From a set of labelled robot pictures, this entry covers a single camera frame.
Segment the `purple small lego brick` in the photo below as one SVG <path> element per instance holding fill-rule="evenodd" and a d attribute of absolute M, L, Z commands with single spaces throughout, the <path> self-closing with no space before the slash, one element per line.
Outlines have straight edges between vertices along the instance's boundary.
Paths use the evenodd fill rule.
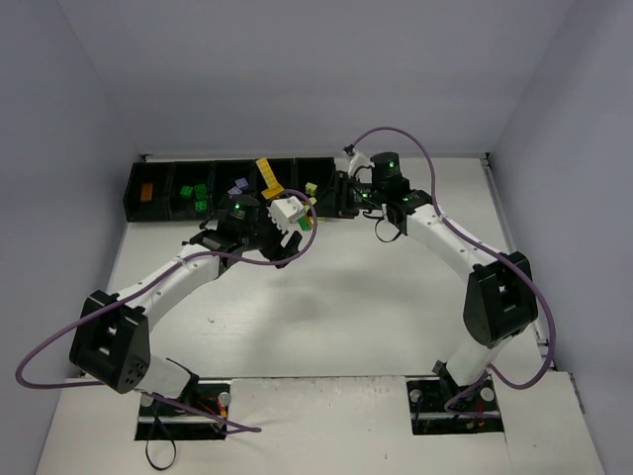
<path fill-rule="evenodd" d="M 235 186 L 240 190 L 246 190 L 249 188 L 249 183 L 246 178 L 239 178 L 234 181 Z"/>

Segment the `yellow small lego brick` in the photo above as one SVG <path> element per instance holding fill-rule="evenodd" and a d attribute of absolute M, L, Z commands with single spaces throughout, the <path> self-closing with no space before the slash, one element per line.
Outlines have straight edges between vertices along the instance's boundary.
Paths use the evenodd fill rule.
<path fill-rule="evenodd" d="M 264 199 L 272 201 L 284 192 L 284 187 L 280 184 L 274 171 L 266 157 L 261 157 L 255 161 L 259 173 L 266 185 L 261 191 Z"/>

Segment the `lime rounded lego brick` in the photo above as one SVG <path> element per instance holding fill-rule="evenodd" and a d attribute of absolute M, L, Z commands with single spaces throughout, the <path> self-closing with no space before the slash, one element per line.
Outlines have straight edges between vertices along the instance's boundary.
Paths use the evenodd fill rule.
<path fill-rule="evenodd" d="M 305 189 L 310 196 L 314 196 L 317 192 L 317 185 L 312 182 L 307 182 Z"/>

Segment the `green lime brown lego cluster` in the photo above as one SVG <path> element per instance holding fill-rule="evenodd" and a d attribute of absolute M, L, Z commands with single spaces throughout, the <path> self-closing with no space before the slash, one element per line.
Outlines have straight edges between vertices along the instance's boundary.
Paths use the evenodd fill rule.
<path fill-rule="evenodd" d="M 311 231 L 314 228 L 313 220 L 308 216 L 302 216 L 298 220 L 298 224 L 302 231 Z"/>

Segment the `green small lego brick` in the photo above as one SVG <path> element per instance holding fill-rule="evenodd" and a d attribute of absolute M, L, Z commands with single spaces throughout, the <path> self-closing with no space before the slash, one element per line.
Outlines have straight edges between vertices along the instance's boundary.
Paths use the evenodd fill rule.
<path fill-rule="evenodd" d="M 183 199 L 191 199 L 194 194 L 194 188 L 191 186 L 183 186 L 179 192 L 179 196 Z"/>

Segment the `orange lego brick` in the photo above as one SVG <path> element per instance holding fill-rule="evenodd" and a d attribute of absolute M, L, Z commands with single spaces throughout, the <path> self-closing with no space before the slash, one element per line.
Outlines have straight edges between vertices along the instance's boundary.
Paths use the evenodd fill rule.
<path fill-rule="evenodd" d="M 139 192 L 139 200 L 142 203 L 149 203 L 152 201 L 153 197 L 153 184 L 152 183 L 142 183 Z"/>

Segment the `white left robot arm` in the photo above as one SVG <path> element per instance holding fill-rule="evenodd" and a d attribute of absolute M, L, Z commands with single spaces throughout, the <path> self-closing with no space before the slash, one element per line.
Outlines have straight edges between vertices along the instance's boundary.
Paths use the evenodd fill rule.
<path fill-rule="evenodd" d="M 150 334 L 174 307 L 198 288 L 243 261 L 282 268 L 301 254 L 293 226 L 306 214 L 296 192 L 263 203 L 248 195 L 228 200 L 212 228 L 202 227 L 165 265 L 120 292 L 96 291 L 84 303 L 69 351 L 71 363 L 120 394 L 138 391 L 181 399 L 198 376 L 182 364 L 154 356 Z"/>

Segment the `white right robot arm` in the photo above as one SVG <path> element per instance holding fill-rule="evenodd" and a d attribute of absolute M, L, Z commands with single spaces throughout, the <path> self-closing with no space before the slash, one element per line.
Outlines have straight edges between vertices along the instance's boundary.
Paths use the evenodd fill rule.
<path fill-rule="evenodd" d="M 367 157 L 353 146 L 345 153 L 349 167 L 335 186 L 340 213 L 380 211 L 400 236 L 426 246 L 465 282 L 462 321 L 466 336 L 447 361 L 438 363 L 436 373 L 455 387 L 473 384 L 506 343 L 538 316 L 534 292 L 501 261 L 505 258 L 530 277 L 527 257 L 518 251 L 487 253 L 484 244 L 463 228 L 452 231 L 433 198 L 410 186 L 397 153 Z"/>

